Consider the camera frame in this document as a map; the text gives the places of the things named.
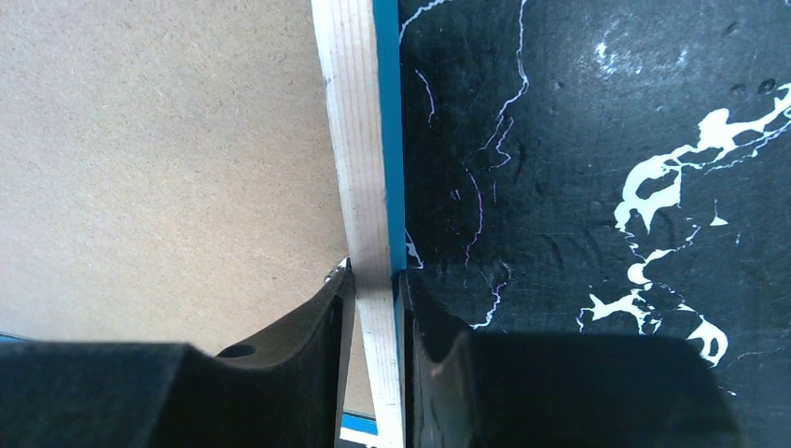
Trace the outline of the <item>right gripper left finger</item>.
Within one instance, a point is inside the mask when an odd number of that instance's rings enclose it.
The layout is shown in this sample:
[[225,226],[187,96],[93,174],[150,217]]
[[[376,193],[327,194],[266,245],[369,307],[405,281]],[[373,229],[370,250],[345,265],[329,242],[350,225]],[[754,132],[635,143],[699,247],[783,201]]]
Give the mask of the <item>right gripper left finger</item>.
[[211,356],[188,343],[3,343],[5,447],[334,447],[354,275]]

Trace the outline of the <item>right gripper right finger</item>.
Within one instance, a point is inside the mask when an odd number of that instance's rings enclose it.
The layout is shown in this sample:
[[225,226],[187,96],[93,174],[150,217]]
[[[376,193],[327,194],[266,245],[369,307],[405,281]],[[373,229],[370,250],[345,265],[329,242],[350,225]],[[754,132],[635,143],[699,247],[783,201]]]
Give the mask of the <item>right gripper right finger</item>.
[[738,447],[715,377],[676,339],[478,332],[414,272],[404,307],[409,447]]

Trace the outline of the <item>brown cardboard backing board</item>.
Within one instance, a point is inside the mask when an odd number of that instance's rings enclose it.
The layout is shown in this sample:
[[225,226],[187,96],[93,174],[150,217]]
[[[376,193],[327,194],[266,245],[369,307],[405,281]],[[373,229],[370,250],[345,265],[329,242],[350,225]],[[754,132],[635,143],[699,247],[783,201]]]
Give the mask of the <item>brown cardboard backing board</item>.
[[1,330],[217,353],[347,253],[307,1],[1,5]]

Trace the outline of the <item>blue wooden picture frame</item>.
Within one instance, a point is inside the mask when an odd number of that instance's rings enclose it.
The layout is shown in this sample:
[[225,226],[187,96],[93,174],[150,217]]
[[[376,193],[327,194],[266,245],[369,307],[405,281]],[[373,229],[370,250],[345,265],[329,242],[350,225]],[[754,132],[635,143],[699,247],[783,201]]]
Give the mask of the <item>blue wooden picture frame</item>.
[[373,4],[314,1],[312,18],[378,444],[402,447],[403,403]]

